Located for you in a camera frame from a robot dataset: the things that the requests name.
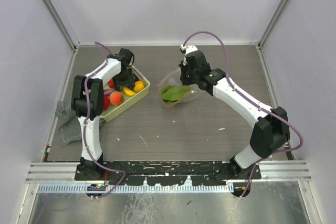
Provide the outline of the yellow toy banana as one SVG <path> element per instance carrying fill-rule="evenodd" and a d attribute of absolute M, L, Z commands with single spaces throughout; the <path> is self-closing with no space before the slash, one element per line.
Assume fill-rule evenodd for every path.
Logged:
<path fill-rule="evenodd" d="M 135 91 L 129 89 L 128 87 L 122 87 L 121 90 L 128 97 L 133 97 L 137 94 Z"/>

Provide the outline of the red toy apple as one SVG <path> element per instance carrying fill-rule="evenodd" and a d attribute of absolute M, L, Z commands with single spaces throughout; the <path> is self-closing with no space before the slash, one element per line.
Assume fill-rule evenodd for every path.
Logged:
<path fill-rule="evenodd" d="M 109 108 L 109 106 L 110 106 L 110 99 L 109 99 L 109 97 L 104 96 L 104 107 L 103 107 L 103 109 L 107 110 Z"/>

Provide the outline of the clear zip bag orange zipper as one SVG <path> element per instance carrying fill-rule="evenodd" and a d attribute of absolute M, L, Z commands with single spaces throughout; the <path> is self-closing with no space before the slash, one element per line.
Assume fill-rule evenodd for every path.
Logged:
<path fill-rule="evenodd" d="M 196 84 L 183 85 L 180 77 L 181 70 L 177 68 L 156 85 L 161 103 L 166 108 L 172 108 L 179 103 L 191 102 L 204 94 Z"/>

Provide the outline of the green toy lettuce leaf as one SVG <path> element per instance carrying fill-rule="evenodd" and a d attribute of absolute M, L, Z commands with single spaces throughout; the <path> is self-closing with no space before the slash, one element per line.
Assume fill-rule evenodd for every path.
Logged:
<path fill-rule="evenodd" d="M 189 86 L 166 86 L 161 89 L 161 98 L 164 103 L 175 103 L 191 90 Z"/>

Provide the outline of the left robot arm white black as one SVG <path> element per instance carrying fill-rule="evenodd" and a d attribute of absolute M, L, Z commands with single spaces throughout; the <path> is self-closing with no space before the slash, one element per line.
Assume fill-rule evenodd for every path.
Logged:
<path fill-rule="evenodd" d="M 107 55 L 103 63 L 92 72 L 74 78 L 71 108 L 78 117 L 82 138 L 77 173 L 87 174 L 93 180 L 99 180 L 105 174 L 99 133 L 100 116 L 105 105 L 104 86 L 111 79 L 116 87 L 133 85 L 133 63 L 133 52 L 122 48 L 118 54 Z"/>

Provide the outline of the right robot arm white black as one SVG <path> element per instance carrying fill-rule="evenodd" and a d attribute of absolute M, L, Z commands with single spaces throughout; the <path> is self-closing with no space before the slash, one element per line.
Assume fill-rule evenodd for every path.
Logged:
<path fill-rule="evenodd" d="M 203 52 L 196 47 L 182 50 L 179 64 L 183 85 L 195 84 L 239 113 L 253 128 L 249 144 L 229 161 L 229 172 L 237 179 L 248 174 L 249 168 L 262 158 L 269 157 L 290 140 L 287 112 L 271 108 L 240 90 L 227 73 L 212 69 Z"/>

